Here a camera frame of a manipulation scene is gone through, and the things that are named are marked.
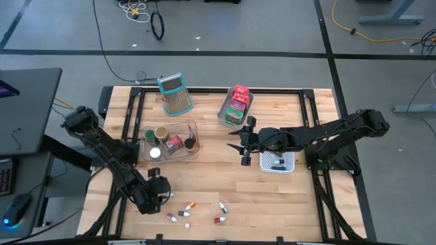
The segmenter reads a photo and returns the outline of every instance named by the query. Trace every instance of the jar lid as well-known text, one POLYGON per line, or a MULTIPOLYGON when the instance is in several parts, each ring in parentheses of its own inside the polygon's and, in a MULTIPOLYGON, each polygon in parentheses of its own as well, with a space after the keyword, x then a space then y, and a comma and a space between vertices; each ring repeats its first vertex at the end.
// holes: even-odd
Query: jar lid
POLYGON ((158 149, 158 147, 154 147, 150 150, 150 157, 152 159, 158 159, 159 157, 161 157, 161 150, 158 149))
POLYGON ((148 140, 152 140, 155 138, 155 132, 153 130, 147 130, 147 132, 145 132, 145 138, 148 140))
POLYGON ((165 127, 158 127, 155 130, 155 135, 158 139, 166 138, 168 136, 168 130, 165 127))
POLYGON ((187 149, 192 149, 194 146, 195 146, 195 142, 194 142, 194 140, 193 139, 186 139, 185 140, 185 147, 187 148, 187 149))

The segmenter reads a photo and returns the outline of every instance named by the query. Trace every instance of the metal grater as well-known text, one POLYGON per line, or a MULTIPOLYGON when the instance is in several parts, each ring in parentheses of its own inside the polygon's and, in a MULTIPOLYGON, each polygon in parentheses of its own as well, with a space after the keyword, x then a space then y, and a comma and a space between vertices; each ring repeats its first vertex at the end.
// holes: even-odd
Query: metal grater
POLYGON ((193 107, 182 73, 157 80, 162 94, 163 110, 168 116, 183 114, 193 107))

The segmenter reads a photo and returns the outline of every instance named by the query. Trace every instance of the wooden tabletop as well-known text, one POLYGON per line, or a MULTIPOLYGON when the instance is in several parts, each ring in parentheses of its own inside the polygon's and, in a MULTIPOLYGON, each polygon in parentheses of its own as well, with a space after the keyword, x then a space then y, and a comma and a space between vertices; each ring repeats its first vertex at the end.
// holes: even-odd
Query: wooden tabletop
MULTIPOLYGON (((119 139, 124 123, 130 87, 116 86, 104 124, 104 130, 119 139)), ((314 89, 320 123, 338 119, 330 89, 314 89)), ((290 174, 270 174, 259 169, 258 154, 252 155, 251 166, 240 165, 240 155, 226 143, 239 144, 238 136, 228 135, 231 129, 217 122, 224 93, 193 93, 194 107, 186 114, 168 117, 162 110, 159 93, 147 93, 141 128, 195 120, 198 126, 200 150, 193 159, 160 165, 161 174, 170 181, 174 196, 161 207, 159 214, 141 215, 127 201, 121 237, 126 239, 155 239, 163 234, 165 240, 255 240, 321 241, 319 220, 311 172, 305 165, 304 152, 296 152, 296 166, 290 174), (194 201, 190 217, 177 216, 173 223, 167 213, 177 215, 194 201), (224 203, 229 212, 219 208, 224 203), (226 221, 214 224, 213 219, 224 216, 226 221)), ((135 102, 133 115, 136 115, 135 102)), ((309 122, 311 110, 308 107, 309 122)), ((300 102, 297 95, 255 94, 250 115, 257 118, 256 131, 262 127, 302 126, 300 102)), ((131 120, 129 135, 132 134, 131 120)), ((139 156, 138 170, 144 176, 154 167, 139 156)), ((355 232, 366 237, 358 198, 352 177, 346 171, 331 171, 336 205, 355 232)), ((85 232, 106 207, 112 176, 100 172, 90 183, 78 233, 85 232)), ((330 213, 325 208, 329 234, 333 237, 330 213)), ((114 232, 116 215, 112 219, 114 232)))

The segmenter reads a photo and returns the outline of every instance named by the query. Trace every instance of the yellow cable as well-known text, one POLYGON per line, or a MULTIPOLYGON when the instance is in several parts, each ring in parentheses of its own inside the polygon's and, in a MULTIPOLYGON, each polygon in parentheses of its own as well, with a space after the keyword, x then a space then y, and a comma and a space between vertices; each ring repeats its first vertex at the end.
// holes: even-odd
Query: yellow cable
MULTIPOLYGON (((337 3, 337 1, 338 1, 338 0, 334 0, 334 3, 333 3, 333 9, 332 9, 332 20, 333 20, 333 22, 334 22, 338 27, 341 27, 342 29, 347 30, 347 31, 352 31, 350 28, 347 28, 347 27, 344 27, 343 25, 340 25, 340 24, 339 24, 338 22, 336 22, 336 20, 334 19, 334 9, 336 9, 336 3, 337 3)), ((357 34, 357 35, 359 35, 359 36, 361 36, 361 37, 363 37, 363 38, 365 38, 365 39, 367 39, 367 40, 369 40, 369 41, 371 41, 371 42, 377 42, 377 43, 382 43, 382 42, 397 42, 397 41, 401 41, 401 40, 404 40, 404 39, 410 39, 410 40, 421 40, 420 37, 399 37, 399 38, 395 38, 395 39, 372 39, 372 38, 367 37, 366 35, 364 35, 364 34, 358 32, 358 31, 356 31, 355 34, 357 34)))
POLYGON ((57 100, 57 101, 59 101, 59 102, 61 102, 62 104, 64 104, 65 106, 67 106, 67 107, 70 108, 70 109, 73 109, 73 110, 75 109, 74 106, 72 106, 72 105, 70 105, 69 103, 63 101, 62 99, 59 99, 59 98, 54 98, 54 99, 57 100))

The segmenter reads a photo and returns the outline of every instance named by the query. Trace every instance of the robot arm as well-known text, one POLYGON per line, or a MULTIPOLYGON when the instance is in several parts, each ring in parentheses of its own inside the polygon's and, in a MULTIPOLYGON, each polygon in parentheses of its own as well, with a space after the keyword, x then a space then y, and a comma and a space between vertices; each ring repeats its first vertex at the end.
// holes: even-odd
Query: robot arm
POLYGON ((145 180, 133 166, 138 153, 127 142, 114 140, 99 128, 98 117, 92 109, 83 106, 76 108, 65 117, 61 126, 98 155, 112 172, 118 190, 136 204, 141 214, 160 212, 160 194, 170 192, 170 184, 165 177, 160 176, 160 168, 150 169, 149 179, 145 180))
POLYGON ((251 152, 300 151, 310 147, 315 151, 319 160, 325 160, 334 155, 342 147, 355 142, 362 137, 381 137, 389 130, 389 124, 384 120, 382 113, 376 110, 358 110, 354 114, 327 122, 315 127, 283 127, 280 129, 263 128, 254 133, 256 119, 249 116, 248 126, 241 130, 231 132, 239 135, 241 146, 228 144, 237 149, 242 158, 241 164, 251 164, 251 152))

